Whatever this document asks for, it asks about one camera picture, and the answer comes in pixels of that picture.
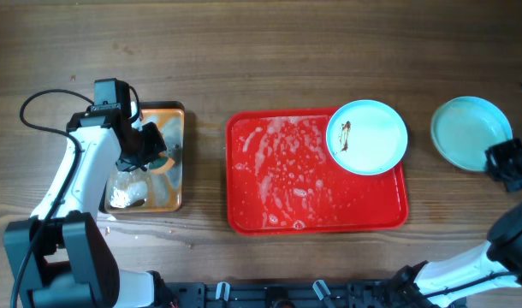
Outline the orange green scrub sponge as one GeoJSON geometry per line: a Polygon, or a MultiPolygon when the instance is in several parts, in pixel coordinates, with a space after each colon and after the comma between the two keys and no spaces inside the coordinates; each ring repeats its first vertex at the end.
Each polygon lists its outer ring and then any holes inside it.
{"type": "Polygon", "coordinates": [[[149,170],[153,174],[164,174],[175,165],[175,160],[171,157],[160,155],[156,160],[149,163],[149,170]]]}

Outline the white plate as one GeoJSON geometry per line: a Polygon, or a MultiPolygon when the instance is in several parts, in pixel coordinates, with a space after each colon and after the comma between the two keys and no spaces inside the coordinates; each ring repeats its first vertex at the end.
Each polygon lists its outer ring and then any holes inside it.
{"type": "Polygon", "coordinates": [[[490,101],[463,96],[440,106],[430,123],[431,139],[438,152],[454,166],[485,172],[485,152],[513,138],[512,127],[490,101]]]}
{"type": "Polygon", "coordinates": [[[390,106],[361,99],[340,107],[329,119],[326,147],[333,160],[356,175],[380,175],[405,156],[408,132],[390,106]]]}

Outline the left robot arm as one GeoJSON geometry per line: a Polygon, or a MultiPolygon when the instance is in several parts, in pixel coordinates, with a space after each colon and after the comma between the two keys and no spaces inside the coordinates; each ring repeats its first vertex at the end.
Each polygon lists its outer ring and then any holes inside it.
{"type": "Polygon", "coordinates": [[[146,171],[166,149],[162,135],[141,124],[137,92],[122,80],[95,81],[89,104],[60,132],[67,150],[49,192],[28,219],[5,229],[9,304],[176,307],[159,273],[119,269],[96,224],[112,170],[146,171]]]}

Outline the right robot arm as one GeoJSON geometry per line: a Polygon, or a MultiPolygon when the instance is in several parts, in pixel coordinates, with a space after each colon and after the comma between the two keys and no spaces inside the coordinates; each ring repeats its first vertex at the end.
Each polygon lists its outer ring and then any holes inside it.
{"type": "MultiPolygon", "coordinates": [[[[488,174],[509,193],[522,189],[522,142],[514,138],[485,151],[488,174]]],[[[448,307],[497,288],[522,287],[522,202],[499,218],[486,241],[443,261],[402,268],[384,289],[387,307],[448,307]]]]}

